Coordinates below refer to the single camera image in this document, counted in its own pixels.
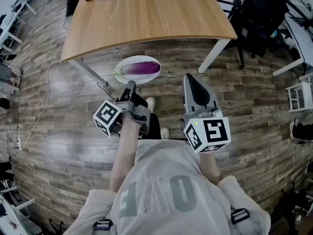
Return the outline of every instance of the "white shoe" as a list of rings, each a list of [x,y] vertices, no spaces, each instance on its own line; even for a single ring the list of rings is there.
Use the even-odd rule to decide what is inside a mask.
[[[298,126],[298,124],[299,124],[299,119],[298,119],[298,118],[296,118],[296,119],[295,119],[295,121],[294,121],[294,125],[295,125],[295,127],[297,127],[297,126]]]
[[[161,128],[161,138],[163,140],[170,139],[170,131],[166,127]]]
[[[290,136],[293,138],[293,134],[292,134],[292,131],[294,128],[294,122],[293,121],[290,122],[289,128],[290,128]]]
[[[147,98],[146,102],[148,103],[148,109],[153,113],[153,110],[156,106],[156,101],[153,97]]]

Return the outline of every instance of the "purple eggplant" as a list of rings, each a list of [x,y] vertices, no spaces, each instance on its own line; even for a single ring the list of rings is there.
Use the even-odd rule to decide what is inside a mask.
[[[149,75],[159,72],[161,66],[157,62],[148,61],[124,65],[112,72],[112,75]]]

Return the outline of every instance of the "white plate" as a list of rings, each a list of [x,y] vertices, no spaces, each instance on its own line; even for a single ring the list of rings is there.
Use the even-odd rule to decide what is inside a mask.
[[[136,84],[144,84],[147,82],[150,82],[151,80],[155,79],[161,72],[161,64],[160,62],[153,58],[153,57],[149,57],[149,56],[133,56],[133,57],[129,57],[124,59],[123,61],[121,61],[114,70],[116,70],[117,68],[120,68],[124,65],[131,65],[131,64],[135,64],[135,63],[140,63],[140,62],[156,62],[160,65],[160,70],[157,73],[153,73],[150,75],[114,75],[115,78],[123,83],[123,84],[127,84],[129,81],[135,81]]]

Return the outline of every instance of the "forearm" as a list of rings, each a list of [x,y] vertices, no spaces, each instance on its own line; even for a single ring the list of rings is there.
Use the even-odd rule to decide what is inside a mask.
[[[217,185],[222,180],[222,175],[217,166],[213,152],[200,153],[200,170],[204,177]]]
[[[123,123],[116,160],[110,176],[110,190],[118,192],[126,176],[134,166],[140,126]]]

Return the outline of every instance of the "hand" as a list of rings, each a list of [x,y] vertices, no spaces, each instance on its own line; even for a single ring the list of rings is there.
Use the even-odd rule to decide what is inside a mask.
[[[122,122],[123,122],[123,126],[127,125],[127,126],[131,126],[132,128],[136,128],[136,129],[140,129],[141,128],[141,124],[137,123],[133,120],[133,116],[130,112],[125,111],[122,113]]]

